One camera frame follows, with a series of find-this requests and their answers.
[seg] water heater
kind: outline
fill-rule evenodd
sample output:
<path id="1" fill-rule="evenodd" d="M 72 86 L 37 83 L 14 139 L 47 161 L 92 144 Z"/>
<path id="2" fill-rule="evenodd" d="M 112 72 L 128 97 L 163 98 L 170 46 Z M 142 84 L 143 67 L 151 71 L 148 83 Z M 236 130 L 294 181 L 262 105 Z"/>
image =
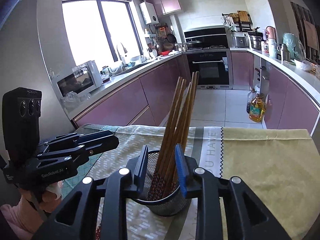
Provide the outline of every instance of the water heater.
<path id="1" fill-rule="evenodd" d="M 140 4 L 140 9 L 146 24 L 158 24 L 158 17 L 152 3 L 143 2 Z"/>

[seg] white countertop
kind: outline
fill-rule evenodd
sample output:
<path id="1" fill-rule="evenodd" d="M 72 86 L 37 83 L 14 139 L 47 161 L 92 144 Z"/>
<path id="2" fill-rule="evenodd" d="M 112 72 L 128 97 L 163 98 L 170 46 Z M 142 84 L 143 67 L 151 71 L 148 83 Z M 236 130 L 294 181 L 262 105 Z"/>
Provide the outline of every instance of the white countertop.
<path id="1" fill-rule="evenodd" d="M 155 60 L 155 61 L 148 63 L 142 67 L 139 67 L 135 70 L 132 70 L 129 73 L 121 74 L 116 77 L 111 77 L 108 82 L 103 83 L 101 85 L 101 87 L 90 92 L 90 94 L 91 94 L 90 99 L 84 101 L 80 106 L 78 106 L 76 109 L 74 109 L 70 113 L 67 112 L 68 118 L 70 120 L 75 118 L 78 114 L 80 114 L 86 108 L 91 106 L 94 102 L 96 102 L 97 100 L 99 100 L 100 98 L 105 96 L 106 94 L 110 93 L 114 89 L 116 89 L 116 88 L 120 87 L 121 85 L 123 85 L 124 83 L 134 79 L 138 75 L 140 75 L 140 74 L 142 74 L 142 73 L 144 73 L 144 72 L 146 72 L 146 71 L 148 71 L 148 70 L 150 70 L 160 64 L 163 64 L 164 62 L 166 62 L 170 59 L 173 59 L 177 56 L 180 56 L 181 54 L 182 54 L 182 52 L 179 52 L 179 53 L 177 53 L 175 55 L 171 55 L 171 56 L 165 56 L 165 57 L 162 57 L 162 59 Z"/>
<path id="2" fill-rule="evenodd" d="M 281 60 L 270 58 L 268 54 L 262 54 L 262 52 L 258 50 L 249 48 L 230 48 L 230 50 L 248 51 L 270 62 L 282 72 L 286 73 L 298 85 L 300 85 L 300 87 L 305 90 L 320 107 L 320 80 L 317 79 L 315 75 L 300 69 L 296 69 L 295 65 L 288 63 L 284 63 L 284 65 L 282 65 Z"/>

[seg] metal mesh basket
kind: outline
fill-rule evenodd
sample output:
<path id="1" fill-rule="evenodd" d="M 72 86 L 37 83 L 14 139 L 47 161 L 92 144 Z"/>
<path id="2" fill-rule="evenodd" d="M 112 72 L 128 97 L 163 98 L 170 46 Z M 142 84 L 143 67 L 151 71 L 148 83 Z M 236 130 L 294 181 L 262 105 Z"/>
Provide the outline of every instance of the metal mesh basket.
<path id="1" fill-rule="evenodd" d="M 135 202 L 145 205 L 150 210 L 162 217 L 171 217 L 182 211 L 190 202 L 191 199 L 185 199 L 180 191 L 180 185 L 177 183 L 176 189 L 167 197 L 156 200 L 148 201 L 148 193 L 151 188 L 155 168 L 159 156 L 159 150 L 149 151 L 147 173 L 144 181 L 143 192 L 139 199 L 134 199 Z"/>

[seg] microwave oven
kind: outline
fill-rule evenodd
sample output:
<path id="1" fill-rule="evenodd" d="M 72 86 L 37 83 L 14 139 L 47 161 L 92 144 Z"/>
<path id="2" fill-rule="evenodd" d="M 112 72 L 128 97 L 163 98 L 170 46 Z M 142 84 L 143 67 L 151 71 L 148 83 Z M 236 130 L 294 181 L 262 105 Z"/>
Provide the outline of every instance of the microwave oven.
<path id="1" fill-rule="evenodd" d="M 62 71 L 59 75 L 55 76 L 51 82 L 58 98 L 65 97 L 71 91 L 82 96 L 103 84 L 94 60 Z"/>

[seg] kettle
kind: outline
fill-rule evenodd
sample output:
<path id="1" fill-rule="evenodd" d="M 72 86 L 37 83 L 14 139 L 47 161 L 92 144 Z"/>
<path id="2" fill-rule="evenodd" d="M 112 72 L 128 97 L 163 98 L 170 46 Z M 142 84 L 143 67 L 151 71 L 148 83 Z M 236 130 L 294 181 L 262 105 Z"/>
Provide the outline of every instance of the kettle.
<path id="1" fill-rule="evenodd" d="M 288 61 L 290 62 L 290 51 L 288 50 L 288 47 L 286 44 L 280 44 L 280 54 L 278 53 L 276 55 L 276 58 L 278 60 L 281 60 L 281 63 L 283 63 L 284 61 Z"/>

